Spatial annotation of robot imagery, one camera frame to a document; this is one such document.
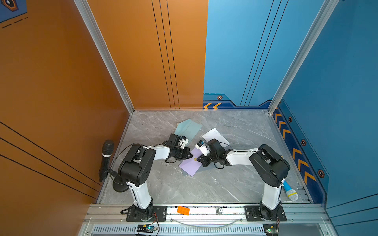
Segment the purple envelope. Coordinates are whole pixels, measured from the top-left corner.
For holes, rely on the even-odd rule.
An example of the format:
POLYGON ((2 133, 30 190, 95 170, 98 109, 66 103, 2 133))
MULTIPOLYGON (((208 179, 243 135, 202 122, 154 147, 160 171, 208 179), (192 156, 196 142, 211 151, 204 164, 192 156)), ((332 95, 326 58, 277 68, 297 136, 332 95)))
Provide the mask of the purple envelope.
POLYGON ((194 161, 194 158, 200 157, 202 153, 197 148, 194 148, 191 153, 193 154, 193 157, 182 161, 179 165, 179 168, 184 171, 184 174, 188 174, 189 176, 193 177, 202 166, 200 162, 194 161))

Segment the plain white paper sheet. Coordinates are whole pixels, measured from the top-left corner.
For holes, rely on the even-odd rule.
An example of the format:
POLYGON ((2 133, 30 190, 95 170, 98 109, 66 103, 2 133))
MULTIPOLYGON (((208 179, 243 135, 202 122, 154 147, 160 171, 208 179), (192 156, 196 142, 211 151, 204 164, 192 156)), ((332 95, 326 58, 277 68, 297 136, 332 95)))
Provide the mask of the plain white paper sheet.
POLYGON ((219 143, 222 145, 222 146, 226 146, 226 145, 229 145, 229 142, 228 140, 223 136, 221 135, 216 128, 213 128, 212 130, 208 131, 207 133, 203 134, 202 135, 202 138, 208 142, 212 139, 216 139, 219 141, 219 143))

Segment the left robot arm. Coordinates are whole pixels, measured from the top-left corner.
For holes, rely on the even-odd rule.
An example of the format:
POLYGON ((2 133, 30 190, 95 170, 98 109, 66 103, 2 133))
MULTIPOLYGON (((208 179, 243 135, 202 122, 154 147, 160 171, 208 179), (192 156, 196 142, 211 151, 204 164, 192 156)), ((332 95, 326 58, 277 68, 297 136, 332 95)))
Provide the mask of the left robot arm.
POLYGON ((154 146, 132 144, 121 162, 117 174, 113 179, 113 189, 116 192, 131 191, 133 205, 126 212, 132 217, 143 221, 154 217, 154 203, 149 194, 147 179, 155 160, 175 161, 193 157, 187 147, 189 139, 185 136, 171 134, 167 141, 154 146))

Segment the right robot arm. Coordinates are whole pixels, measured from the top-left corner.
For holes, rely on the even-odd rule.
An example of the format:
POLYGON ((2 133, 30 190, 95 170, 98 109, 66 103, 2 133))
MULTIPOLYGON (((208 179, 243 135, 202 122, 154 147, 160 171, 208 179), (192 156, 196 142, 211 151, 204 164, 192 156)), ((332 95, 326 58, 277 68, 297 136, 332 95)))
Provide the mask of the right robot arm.
POLYGON ((211 139, 208 142, 199 141, 195 147, 202 153, 197 161, 203 167, 211 163, 219 163, 224 167, 253 166, 264 182, 259 217, 265 221, 278 220, 282 205, 280 195, 290 170, 289 163, 282 156, 267 144, 253 149, 236 150, 225 149, 218 140, 211 139))

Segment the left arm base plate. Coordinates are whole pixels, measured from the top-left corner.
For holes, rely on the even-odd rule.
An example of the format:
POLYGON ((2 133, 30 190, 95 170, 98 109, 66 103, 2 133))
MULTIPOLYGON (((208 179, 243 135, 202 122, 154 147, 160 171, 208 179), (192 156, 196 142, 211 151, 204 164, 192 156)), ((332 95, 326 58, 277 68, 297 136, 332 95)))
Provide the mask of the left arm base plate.
POLYGON ((154 221, 165 222, 167 217, 167 206, 153 205, 147 209, 140 209, 134 205, 128 208, 127 222, 154 221))

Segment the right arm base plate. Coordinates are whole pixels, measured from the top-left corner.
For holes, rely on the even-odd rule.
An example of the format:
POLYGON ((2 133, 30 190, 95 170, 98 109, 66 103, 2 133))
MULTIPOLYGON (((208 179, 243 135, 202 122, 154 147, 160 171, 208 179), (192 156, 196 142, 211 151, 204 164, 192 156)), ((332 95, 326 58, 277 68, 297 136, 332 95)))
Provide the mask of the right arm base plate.
POLYGON ((286 214, 281 205, 278 205, 274 210, 270 210, 264 205, 250 205, 244 206, 245 215, 248 222, 252 221, 287 221, 286 214))

